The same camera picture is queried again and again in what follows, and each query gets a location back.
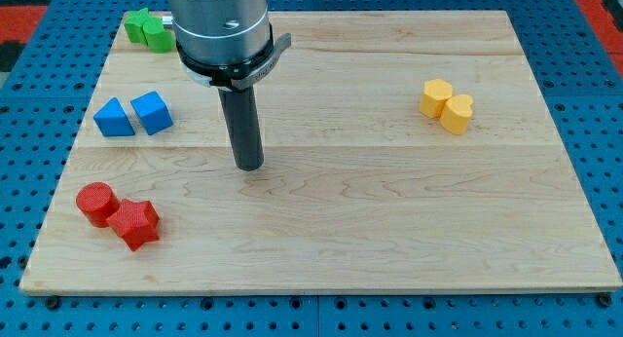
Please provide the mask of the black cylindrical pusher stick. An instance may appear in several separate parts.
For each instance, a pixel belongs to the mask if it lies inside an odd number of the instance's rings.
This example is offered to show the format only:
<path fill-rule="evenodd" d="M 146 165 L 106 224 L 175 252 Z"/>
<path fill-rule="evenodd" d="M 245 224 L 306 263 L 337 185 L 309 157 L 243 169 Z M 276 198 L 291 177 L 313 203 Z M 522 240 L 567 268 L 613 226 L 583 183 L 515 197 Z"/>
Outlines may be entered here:
<path fill-rule="evenodd" d="M 264 163 L 264 152 L 253 88 L 218 93 L 236 166 L 258 169 Z"/>

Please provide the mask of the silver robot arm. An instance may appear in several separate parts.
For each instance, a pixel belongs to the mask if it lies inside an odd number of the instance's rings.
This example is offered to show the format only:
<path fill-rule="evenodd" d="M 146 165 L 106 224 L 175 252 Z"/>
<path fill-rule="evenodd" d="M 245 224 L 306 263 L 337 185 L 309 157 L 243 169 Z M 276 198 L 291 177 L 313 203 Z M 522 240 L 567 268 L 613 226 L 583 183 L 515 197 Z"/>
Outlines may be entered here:
<path fill-rule="evenodd" d="M 235 163 L 264 163 L 254 85 L 266 78 L 292 44 L 274 37 L 267 0 L 167 0 L 176 50 L 188 75 L 216 88 Z"/>

